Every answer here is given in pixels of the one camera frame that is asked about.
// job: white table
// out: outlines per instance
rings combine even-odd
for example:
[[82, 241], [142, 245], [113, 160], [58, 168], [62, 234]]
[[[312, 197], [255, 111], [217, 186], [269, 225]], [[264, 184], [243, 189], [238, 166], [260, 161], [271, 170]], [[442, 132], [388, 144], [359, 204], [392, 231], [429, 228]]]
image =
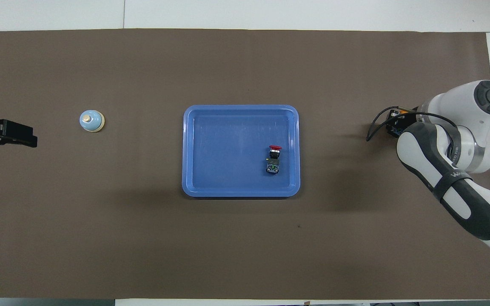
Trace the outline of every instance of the white table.
[[[0, 31], [105, 28], [480, 31], [487, 32], [490, 58], [490, 0], [0, 0]], [[305, 301], [117, 300], [117, 305], [252, 306]]]

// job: light blue round object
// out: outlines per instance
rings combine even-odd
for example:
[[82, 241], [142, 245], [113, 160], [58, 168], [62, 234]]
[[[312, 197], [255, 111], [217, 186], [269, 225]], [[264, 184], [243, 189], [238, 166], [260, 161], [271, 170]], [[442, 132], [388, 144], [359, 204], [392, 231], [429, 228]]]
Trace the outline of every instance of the light blue round object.
[[78, 118], [80, 126], [88, 132], [98, 132], [105, 124], [105, 117], [96, 110], [86, 110]]

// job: brown tabletop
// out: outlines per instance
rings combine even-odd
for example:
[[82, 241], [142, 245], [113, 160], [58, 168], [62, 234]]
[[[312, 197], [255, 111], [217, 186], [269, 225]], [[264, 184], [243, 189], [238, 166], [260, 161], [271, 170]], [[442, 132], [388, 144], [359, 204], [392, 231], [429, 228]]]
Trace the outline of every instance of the brown tabletop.
[[[489, 79], [483, 33], [119, 29], [0, 32], [0, 297], [490, 298], [490, 249], [364, 138], [390, 105]], [[181, 188], [182, 115], [289, 104], [288, 199]], [[78, 117], [99, 110], [99, 133]], [[490, 188], [490, 171], [475, 176]]]

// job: black cable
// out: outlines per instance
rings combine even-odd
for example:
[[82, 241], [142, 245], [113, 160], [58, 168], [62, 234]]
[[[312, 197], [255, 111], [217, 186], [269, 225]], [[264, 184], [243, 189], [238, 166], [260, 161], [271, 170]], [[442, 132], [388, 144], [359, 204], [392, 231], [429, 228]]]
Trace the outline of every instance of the black cable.
[[441, 120], [445, 120], [446, 122], [448, 122], [449, 124], [451, 124], [452, 126], [454, 126], [455, 128], [457, 128], [457, 124], [455, 124], [455, 122], [452, 122], [448, 118], [446, 118], [444, 116], [440, 116], [438, 114], [426, 113], [426, 112], [408, 112], [408, 113], [404, 113], [404, 114], [398, 114], [396, 116], [393, 116], [390, 119], [385, 120], [385, 122], [383, 122], [382, 124], [379, 124], [379, 126], [377, 126], [377, 128], [375, 130], [373, 130], [373, 132], [371, 132], [371, 129], [375, 125], [375, 122], [376, 122], [377, 118], [379, 118], [379, 116], [381, 116], [382, 113], [384, 113], [387, 110], [390, 110], [392, 108], [395, 108], [395, 107], [388, 107], [385, 110], [383, 110], [381, 113], [377, 114], [376, 118], [374, 119], [374, 121], [370, 125], [370, 128], [368, 129], [368, 134], [366, 135], [366, 141], [370, 141], [370, 139], [372, 139], [372, 137], [379, 131], [379, 129], [382, 128], [383, 126], [385, 126], [387, 123], [389, 123], [389, 122], [391, 122], [391, 121], [393, 121], [393, 120], [395, 120], [397, 118], [406, 116], [406, 115], [426, 115], [426, 116], [433, 116], [433, 117], [436, 117], [436, 118], [440, 118]]

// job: blue plastic tray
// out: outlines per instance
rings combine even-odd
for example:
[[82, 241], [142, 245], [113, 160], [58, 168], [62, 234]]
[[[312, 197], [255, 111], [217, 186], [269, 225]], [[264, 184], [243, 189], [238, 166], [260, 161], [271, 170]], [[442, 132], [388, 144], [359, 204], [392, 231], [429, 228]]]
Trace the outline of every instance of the blue plastic tray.
[[[183, 122], [182, 188], [189, 196], [293, 196], [300, 189], [298, 112], [290, 105], [194, 105]], [[279, 173], [266, 172], [270, 145]]]

